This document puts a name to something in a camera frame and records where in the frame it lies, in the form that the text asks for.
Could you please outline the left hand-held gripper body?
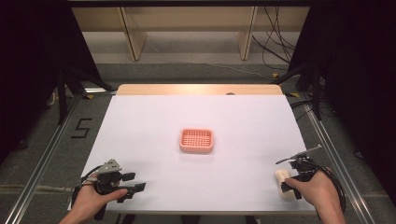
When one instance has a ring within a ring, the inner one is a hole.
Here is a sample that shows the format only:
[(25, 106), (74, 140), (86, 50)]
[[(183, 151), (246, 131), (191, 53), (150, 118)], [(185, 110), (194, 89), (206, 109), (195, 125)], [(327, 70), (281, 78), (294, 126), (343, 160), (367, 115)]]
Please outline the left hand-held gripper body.
[[(122, 180), (122, 173), (120, 165), (114, 160), (110, 159), (101, 165), (97, 170), (97, 180), (94, 181), (94, 189), (100, 195), (107, 195), (111, 192), (121, 189), (120, 182)], [(102, 220), (106, 211), (106, 204), (94, 216), (95, 220)]]

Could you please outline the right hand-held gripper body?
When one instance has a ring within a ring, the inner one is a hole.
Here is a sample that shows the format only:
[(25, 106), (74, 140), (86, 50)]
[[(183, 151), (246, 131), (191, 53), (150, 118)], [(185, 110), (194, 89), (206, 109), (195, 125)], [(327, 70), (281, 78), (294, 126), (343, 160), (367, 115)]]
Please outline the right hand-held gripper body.
[(309, 181), (315, 172), (318, 170), (318, 165), (309, 157), (309, 153), (318, 150), (321, 148), (321, 145), (317, 145), (315, 147), (309, 148), (305, 151), (299, 152), (289, 158), (282, 159), (277, 161), (276, 164), (280, 164), (282, 162), (287, 161), (291, 168), (297, 171), (297, 175), (294, 179), (299, 181)]

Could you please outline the pink soap dish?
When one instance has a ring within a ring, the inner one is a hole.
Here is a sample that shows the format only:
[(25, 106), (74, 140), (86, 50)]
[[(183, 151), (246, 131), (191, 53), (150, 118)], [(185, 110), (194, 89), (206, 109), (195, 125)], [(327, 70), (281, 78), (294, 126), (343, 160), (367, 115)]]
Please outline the pink soap dish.
[(179, 137), (179, 149), (186, 153), (210, 153), (214, 146), (214, 134), (208, 129), (183, 129)]

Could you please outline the person's right hand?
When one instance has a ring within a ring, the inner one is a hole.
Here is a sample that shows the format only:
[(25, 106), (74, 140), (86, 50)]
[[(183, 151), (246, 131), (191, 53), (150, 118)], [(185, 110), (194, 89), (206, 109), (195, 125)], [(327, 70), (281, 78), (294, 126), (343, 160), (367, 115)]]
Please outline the person's right hand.
[(285, 182), (299, 190), (304, 199), (320, 213), (336, 211), (340, 208), (338, 194), (332, 181), (321, 171), (316, 172), (308, 182), (294, 178), (286, 178)]

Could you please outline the person's left hand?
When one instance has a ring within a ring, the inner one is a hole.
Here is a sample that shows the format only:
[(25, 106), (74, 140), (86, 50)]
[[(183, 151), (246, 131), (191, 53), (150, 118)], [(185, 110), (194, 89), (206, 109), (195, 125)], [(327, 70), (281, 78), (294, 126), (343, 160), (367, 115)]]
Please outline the person's left hand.
[(88, 214), (94, 218), (95, 214), (99, 212), (103, 205), (116, 201), (126, 193), (126, 189), (119, 189), (107, 195), (100, 195), (95, 191), (92, 185), (84, 185), (80, 189), (70, 212)]

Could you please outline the black metal stand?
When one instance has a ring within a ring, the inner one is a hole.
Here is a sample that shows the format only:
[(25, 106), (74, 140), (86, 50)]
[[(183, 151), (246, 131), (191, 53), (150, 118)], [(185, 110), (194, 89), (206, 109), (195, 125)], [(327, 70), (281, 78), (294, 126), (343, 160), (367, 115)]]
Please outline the black metal stand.
[(82, 81), (86, 80), (91, 82), (92, 84), (103, 88), (105, 91), (116, 91), (117, 88), (112, 87), (106, 84), (100, 76), (94, 76), (88, 73), (85, 73), (76, 67), (64, 65), (57, 76), (57, 91), (59, 96), (59, 109), (60, 109), (60, 117), (59, 124), (65, 122), (68, 115), (68, 107), (66, 102), (66, 89), (68, 89), (73, 93), (73, 95), (82, 95), (86, 93)]
[(319, 100), (320, 100), (320, 71), (318, 68), (309, 63), (303, 63), (297, 67), (289, 70), (285, 75), (277, 78), (273, 81), (273, 84), (279, 85), (284, 81), (299, 75), (297, 84), (295, 85), (297, 91), (307, 91), (312, 88), (313, 95), (313, 112), (318, 120), (321, 120), (320, 110), (319, 110)]

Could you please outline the white table cover sheet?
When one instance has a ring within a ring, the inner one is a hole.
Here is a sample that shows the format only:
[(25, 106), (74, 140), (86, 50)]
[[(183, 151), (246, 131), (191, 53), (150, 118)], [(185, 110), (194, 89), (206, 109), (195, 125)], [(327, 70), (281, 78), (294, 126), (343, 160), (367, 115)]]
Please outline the white table cover sheet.
[[(183, 129), (214, 134), (210, 153), (179, 149)], [(275, 171), (305, 149), (283, 95), (115, 96), (84, 169), (110, 159), (144, 191), (108, 211), (136, 214), (262, 215), (311, 212), (284, 201)]]

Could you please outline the black curtain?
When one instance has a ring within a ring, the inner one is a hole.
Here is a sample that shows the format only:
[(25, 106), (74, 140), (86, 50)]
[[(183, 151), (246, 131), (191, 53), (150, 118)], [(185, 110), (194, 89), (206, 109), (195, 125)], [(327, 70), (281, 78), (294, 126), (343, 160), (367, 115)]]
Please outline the black curtain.
[(0, 0), (0, 163), (29, 133), (61, 73), (101, 78), (68, 0)]
[(303, 64), (396, 205), (396, 0), (313, 0), (290, 68)]

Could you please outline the beige wooden desk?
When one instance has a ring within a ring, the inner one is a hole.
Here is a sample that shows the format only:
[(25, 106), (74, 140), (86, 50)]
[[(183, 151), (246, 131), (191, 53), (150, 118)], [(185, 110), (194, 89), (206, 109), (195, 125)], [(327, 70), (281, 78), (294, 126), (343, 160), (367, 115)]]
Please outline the beige wooden desk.
[(269, 32), (278, 22), (282, 32), (299, 32), (308, 7), (73, 7), (83, 32), (122, 32), (130, 58), (140, 59), (149, 32), (234, 32), (242, 60), (252, 35)]

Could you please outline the aluminium floor rail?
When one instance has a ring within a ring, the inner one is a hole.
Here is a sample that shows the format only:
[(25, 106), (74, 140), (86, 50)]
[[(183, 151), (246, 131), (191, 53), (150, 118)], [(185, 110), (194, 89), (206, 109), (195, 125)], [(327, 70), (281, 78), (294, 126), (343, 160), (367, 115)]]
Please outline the aluminium floor rail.
[(312, 123), (318, 138), (320, 139), (320, 143), (323, 145), (324, 150), (326, 151), (326, 154), (332, 164), (332, 168), (337, 174), (347, 198), (349, 199), (351, 206), (354, 208), (361, 224), (376, 224), (375, 219), (368, 208), (367, 202), (361, 196), (360, 191), (352, 180), (350, 173), (347, 171), (345, 164), (336, 151), (336, 147), (334, 146), (332, 139), (330, 138), (322, 121), (319, 120), (315, 115), (314, 107), (312, 105), (306, 105), (305, 110), (308, 113), (310, 122)]
[(58, 105), (45, 109), (24, 139), (27, 148), (11, 153), (0, 166), (0, 199), (7, 209), (0, 224), (57, 224), (67, 214), (70, 194), (42, 188), (71, 188), (79, 179), (81, 166), (67, 166), (65, 144), (80, 105), (79, 96), (70, 98), (63, 122)]

